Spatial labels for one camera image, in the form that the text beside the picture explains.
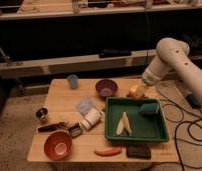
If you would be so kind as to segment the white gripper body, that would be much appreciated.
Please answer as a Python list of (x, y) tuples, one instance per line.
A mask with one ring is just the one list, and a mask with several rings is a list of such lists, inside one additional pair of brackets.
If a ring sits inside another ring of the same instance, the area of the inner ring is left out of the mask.
[(146, 68), (142, 74), (142, 82), (147, 86), (153, 86), (160, 80), (161, 78), (152, 73), (149, 68)]

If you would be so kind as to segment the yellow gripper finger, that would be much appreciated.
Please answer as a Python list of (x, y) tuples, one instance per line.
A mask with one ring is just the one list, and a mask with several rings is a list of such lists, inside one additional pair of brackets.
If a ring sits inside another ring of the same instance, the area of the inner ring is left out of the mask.
[(140, 84), (138, 87), (137, 87), (137, 91), (136, 91), (136, 95), (138, 97), (143, 97), (145, 92), (147, 91), (148, 87), (145, 85), (145, 84)]

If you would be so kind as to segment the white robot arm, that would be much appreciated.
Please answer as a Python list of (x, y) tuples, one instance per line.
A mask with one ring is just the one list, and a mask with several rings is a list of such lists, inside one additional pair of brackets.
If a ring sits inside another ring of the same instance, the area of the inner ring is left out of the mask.
[(174, 69), (202, 107), (202, 70), (188, 58), (189, 45), (173, 38), (163, 38), (156, 46), (156, 56), (142, 74), (134, 95), (141, 98), (146, 90)]

